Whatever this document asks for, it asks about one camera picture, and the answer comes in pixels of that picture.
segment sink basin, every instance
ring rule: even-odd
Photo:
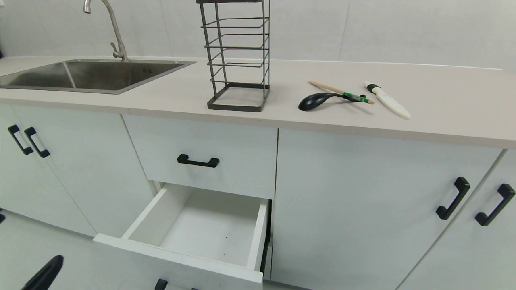
[[[72,59],[0,76],[0,88],[120,94],[192,63]]]

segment black ladle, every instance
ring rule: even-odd
[[[315,93],[315,94],[311,94],[310,96],[304,98],[301,101],[301,103],[299,103],[298,108],[302,111],[312,110],[333,96],[337,96],[339,98],[348,100],[350,102],[358,102],[355,100],[350,100],[346,96],[338,94],[338,93]]]

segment kitchen counter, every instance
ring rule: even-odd
[[[0,75],[73,58],[77,57],[4,58]],[[255,113],[207,108],[213,89],[206,59],[141,59],[197,63],[120,95],[0,89],[0,103],[516,149],[512,88],[516,76],[501,70],[275,60],[271,93],[264,110]],[[246,80],[250,75],[239,77]],[[402,119],[380,102],[346,103],[338,98],[314,111],[300,111],[297,106],[304,97],[320,92],[309,80],[376,100],[362,86],[368,80],[402,104],[412,120]]]

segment floor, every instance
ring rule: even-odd
[[[90,237],[82,236],[17,214],[2,211],[0,224],[0,285],[19,290],[55,255],[64,265],[50,290],[139,290],[110,275],[103,267]],[[285,285],[264,283],[264,290],[294,290]]]

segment metal rack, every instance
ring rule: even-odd
[[[207,65],[210,69],[210,82],[213,84],[214,92],[214,96],[207,103],[208,108],[249,112],[262,111],[270,92],[270,0],[197,0],[197,3],[201,8],[201,28],[204,30],[204,38],[206,41],[206,45],[204,47],[208,53]],[[262,3],[262,15],[260,17],[220,18],[219,3]],[[214,21],[206,21],[205,4],[214,4]],[[211,29],[216,29],[217,32],[217,37],[212,40],[210,40],[208,33]],[[226,31],[236,29],[238,29],[238,33],[225,33]],[[223,45],[223,40],[225,38],[238,36],[258,38],[260,42],[256,45]],[[217,51],[215,56],[212,55],[212,49]],[[231,51],[245,50],[255,52],[262,51],[263,58],[252,61],[231,60],[226,62],[228,59],[227,54]],[[262,69],[263,73],[261,74],[261,82],[243,83],[229,81],[227,70],[232,67]],[[219,90],[217,84],[223,84],[224,87]],[[261,104],[259,106],[216,104],[217,100],[230,88],[261,90],[263,93]]]

